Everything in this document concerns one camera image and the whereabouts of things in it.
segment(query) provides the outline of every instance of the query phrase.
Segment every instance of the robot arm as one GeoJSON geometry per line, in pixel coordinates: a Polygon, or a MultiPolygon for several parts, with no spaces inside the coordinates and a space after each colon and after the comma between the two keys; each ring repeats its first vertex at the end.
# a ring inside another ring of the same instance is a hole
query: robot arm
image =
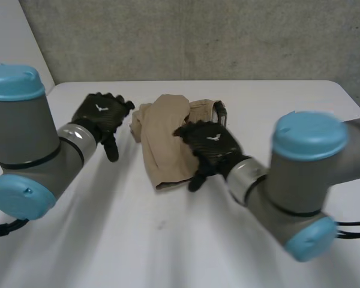
{"type": "Polygon", "coordinates": [[[89,94],[72,123],[56,131],[37,71],[0,65],[0,210],[41,218],[89,161],[97,143],[118,159],[113,136],[134,106],[121,96],[89,94]]]}
{"type": "Polygon", "coordinates": [[[287,252],[308,261],[337,236],[337,224],[322,212],[328,189],[360,178],[360,119],[293,112],[278,121],[272,141],[269,170],[250,158],[230,171],[227,184],[287,252]]]}

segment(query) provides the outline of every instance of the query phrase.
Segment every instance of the beige cloth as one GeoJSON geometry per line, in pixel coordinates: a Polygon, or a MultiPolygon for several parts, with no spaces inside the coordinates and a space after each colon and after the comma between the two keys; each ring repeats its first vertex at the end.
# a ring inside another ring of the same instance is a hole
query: beige cloth
{"type": "Polygon", "coordinates": [[[217,101],[189,103],[183,95],[162,95],[133,113],[131,133],[143,147],[144,164],[153,186],[160,190],[190,180],[199,161],[173,132],[186,122],[211,121],[217,101]]]}

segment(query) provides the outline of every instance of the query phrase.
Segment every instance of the silver metal band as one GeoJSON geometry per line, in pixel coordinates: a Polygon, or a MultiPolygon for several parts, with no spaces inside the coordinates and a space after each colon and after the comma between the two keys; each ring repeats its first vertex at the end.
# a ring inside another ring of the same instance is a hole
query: silver metal band
{"type": "Polygon", "coordinates": [[[267,169],[256,159],[249,158],[238,163],[228,174],[227,184],[232,196],[241,205],[248,189],[257,179],[267,174],[267,169]]]}
{"type": "Polygon", "coordinates": [[[81,150],[85,163],[96,150],[96,141],[93,135],[77,124],[65,124],[58,130],[58,135],[74,143],[81,150]]]}

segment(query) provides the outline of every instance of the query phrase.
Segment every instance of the black cable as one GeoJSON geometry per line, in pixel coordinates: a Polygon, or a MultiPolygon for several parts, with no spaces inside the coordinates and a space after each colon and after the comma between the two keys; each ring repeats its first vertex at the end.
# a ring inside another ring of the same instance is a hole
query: black cable
{"type": "MultiPolygon", "coordinates": [[[[360,221],[355,222],[337,222],[339,226],[360,226],[360,221]]],[[[339,234],[337,238],[340,239],[360,239],[360,232],[348,232],[348,231],[338,231],[339,234]]]]}
{"type": "Polygon", "coordinates": [[[360,226],[360,221],[355,222],[337,222],[339,226],[360,226]]]}
{"type": "Polygon", "coordinates": [[[339,230],[339,234],[337,235],[339,239],[360,239],[360,232],[347,232],[339,230]]]}
{"type": "Polygon", "coordinates": [[[28,223],[28,221],[29,221],[28,219],[25,219],[25,220],[17,219],[10,224],[8,224],[8,223],[0,224],[0,237],[8,235],[9,233],[11,233],[17,229],[20,229],[26,223],[28,223]]]}

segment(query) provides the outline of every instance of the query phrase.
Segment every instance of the light blue end cap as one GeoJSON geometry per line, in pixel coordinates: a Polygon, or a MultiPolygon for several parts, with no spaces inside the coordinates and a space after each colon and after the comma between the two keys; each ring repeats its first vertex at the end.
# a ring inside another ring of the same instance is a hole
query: light blue end cap
{"type": "Polygon", "coordinates": [[[56,197],[40,183],[19,175],[0,176],[0,210],[17,219],[35,220],[56,203],[56,197]]]}
{"type": "Polygon", "coordinates": [[[332,115],[292,112],[278,120],[272,149],[288,159],[314,161],[335,155],[347,142],[346,125],[332,115]]]}
{"type": "Polygon", "coordinates": [[[0,101],[24,101],[45,94],[35,68],[26,65],[0,65],[0,101]]]}
{"type": "Polygon", "coordinates": [[[336,235],[336,223],[329,217],[321,218],[292,237],[284,249],[297,261],[306,262],[324,253],[336,235]]]}

